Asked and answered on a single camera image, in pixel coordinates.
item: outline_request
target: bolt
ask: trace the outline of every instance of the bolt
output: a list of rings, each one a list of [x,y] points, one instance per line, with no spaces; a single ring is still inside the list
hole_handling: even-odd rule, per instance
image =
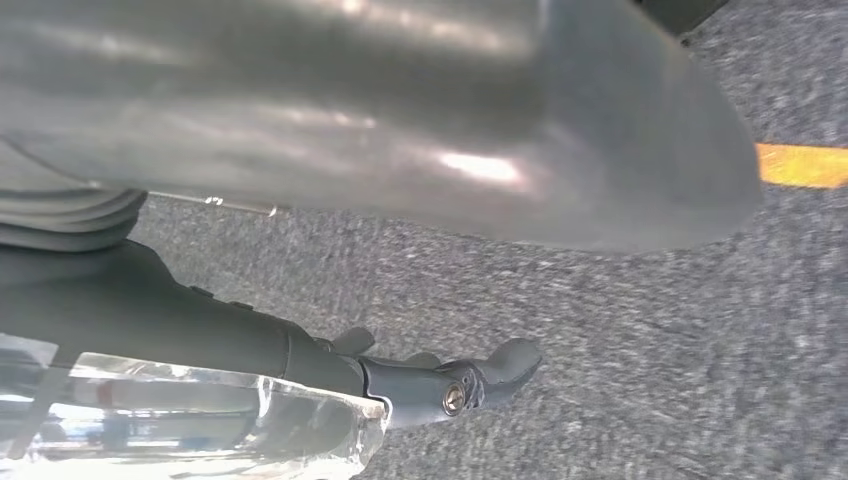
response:
[[[445,413],[451,417],[458,415],[462,411],[465,407],[465,389],[462,388],[462,385],[454,383],[448,387],[442,406],[445,409]]]

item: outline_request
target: clear plastic guard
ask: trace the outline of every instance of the clear plastic guard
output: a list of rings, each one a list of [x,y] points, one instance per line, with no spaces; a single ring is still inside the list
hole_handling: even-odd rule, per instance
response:
[[[55,388],[55,348],[14,338],[0,335],[0,480],[348,479],[388,426],[373,400],[94,353]]]

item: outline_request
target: gray carpet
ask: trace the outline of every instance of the gray carpet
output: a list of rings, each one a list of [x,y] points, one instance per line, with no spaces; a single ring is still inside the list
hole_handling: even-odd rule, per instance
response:
[[[848,2],[739,0],[691,36],[759,141],[848,146]],[[365,479],[848,478],[848,189],[769,187],[743,232],[613,257],[401,221],[151,201],[175,275],[378,353],[547,356],[507,410],[392,432]]]

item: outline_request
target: yellow stripe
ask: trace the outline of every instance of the yellow stripe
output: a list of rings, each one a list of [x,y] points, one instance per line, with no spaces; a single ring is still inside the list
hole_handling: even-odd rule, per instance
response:
[[[759,144],[760,176],[793,187],[848,185],[848,149]]]

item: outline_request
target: metal rod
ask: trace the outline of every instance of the metal rod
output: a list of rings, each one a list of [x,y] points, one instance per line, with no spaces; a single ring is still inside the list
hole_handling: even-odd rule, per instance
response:
[[[243,212],[258,213],[267,217],[273,217],[280,211],[284,210],[277,205],[257,202],[245,202],[242,200],[228,200],[223,197],[194,197],[191,195],[179,195],[175,193],[150,192],[151,195],[162,198],[172,198],[185,202],[202,203],[213,207],[229,208],[232,210],[240,210]]]

